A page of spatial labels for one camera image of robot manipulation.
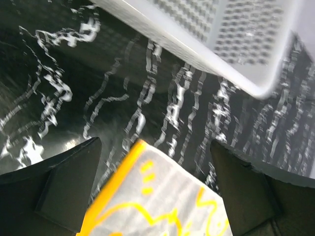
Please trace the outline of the orange and grey towel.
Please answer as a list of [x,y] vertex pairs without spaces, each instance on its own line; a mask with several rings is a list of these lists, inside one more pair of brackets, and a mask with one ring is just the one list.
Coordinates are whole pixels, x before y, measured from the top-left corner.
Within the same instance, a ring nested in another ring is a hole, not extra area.
[[137,141],[86,212],[82,236],[229,236],[222,198]]

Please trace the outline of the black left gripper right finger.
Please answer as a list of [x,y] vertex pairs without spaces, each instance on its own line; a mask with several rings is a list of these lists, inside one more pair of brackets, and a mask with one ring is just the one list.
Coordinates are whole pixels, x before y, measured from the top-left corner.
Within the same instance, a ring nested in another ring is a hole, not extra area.
[[315,234],[314,179],[248,160],[215,140],[211,155],[233,235]]

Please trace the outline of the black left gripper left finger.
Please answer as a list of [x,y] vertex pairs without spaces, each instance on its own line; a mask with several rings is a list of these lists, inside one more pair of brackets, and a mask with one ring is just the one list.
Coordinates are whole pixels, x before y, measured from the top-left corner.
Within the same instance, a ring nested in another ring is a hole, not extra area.
[[74,236],[88,208],[100,138],[0,177],[2,236]]

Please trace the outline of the white plastic mesh basket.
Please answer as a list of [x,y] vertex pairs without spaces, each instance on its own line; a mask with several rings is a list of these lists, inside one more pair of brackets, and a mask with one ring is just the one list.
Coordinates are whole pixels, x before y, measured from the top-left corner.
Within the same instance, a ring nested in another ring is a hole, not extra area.
[[97,0],[198,70],[257,98],[276,88],[301,0]]

